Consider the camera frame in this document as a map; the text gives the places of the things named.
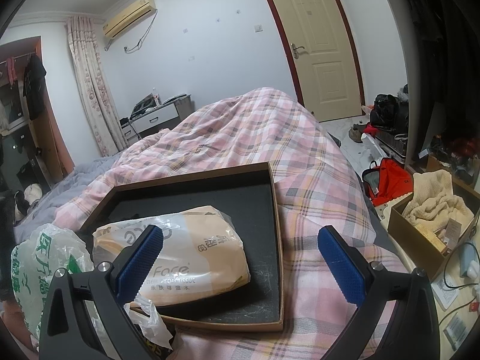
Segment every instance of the beige door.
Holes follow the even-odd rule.
[[[305,107],[318,121],[361,115],[357,71],[337,2],[273,2],[294,57]]]

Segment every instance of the curtain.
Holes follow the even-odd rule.
[[[102,156],[114,155],[127,147],[127,141],[102,69],[92,20],[72,16],[67,32],[83,109]]]

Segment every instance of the red bag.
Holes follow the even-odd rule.
[[[380,166],[364,170],[361,177],[365,190],[375,207],[413,192],[410,173],[402,169],[391,158],[384,158],[380,162]]]

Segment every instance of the pink plaid duvet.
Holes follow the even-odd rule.
[[[54,224],[78,230],[119,184],[269,161],[278,197],[285,268],[284,331],[222,334],[179,328],[169,359],[320,359],[355,306],[345,301],[316,246],[320,227],[333,225],[368,261],[404,271],[373,245],[356,175],[314,117],[285,93],[259,88],[194,112],[174,130],[129,147],[112,169],[59,208]],[[386,307],[364,356],[375,351],[392,310]]]

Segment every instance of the dark red door frame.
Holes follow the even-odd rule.
[[[352,54],[353,54],[353,61],[355,63],[355,69],[357,71],[358,89],[360,90],[361,105],[365,105],[365,93],[363,91],[362,73],[360,71],[360,63],[357,55],[357,49],[355,48],[355,43],[353,42],[352,30],[347,20],[347,15],[345,14],[345,10],[342,7],[342,3],[340,2],[340,0],[335,0],[335,1],[337,2],[340,15],[342,16],[343,24],[345,25],[346,33],[349,37],[350,47],[352,49]],[[286,60],[289,63],[290,73],[292,75],[293,86],[297,94],[297,100],[301,105],[304,106],[302,89],[300,87],[300,80],[297,74],[297,69],[295,67],[295,61],[293,60],[292,52],[290,50],[290,44],[287,39],[287,34],[285,33],[285,29],[283,28],[283,24],[282,24],[282,21],[280,20],[280,15],[278,14],[275,3],[273,2],[273,0],[267,0],[267,2],[268,2],[268,5],[270,6],[270,10],[272,11],[275,24],[277,25],[278,33],[280,34],[280,39],[282,40],[283,48],[285,50]]]

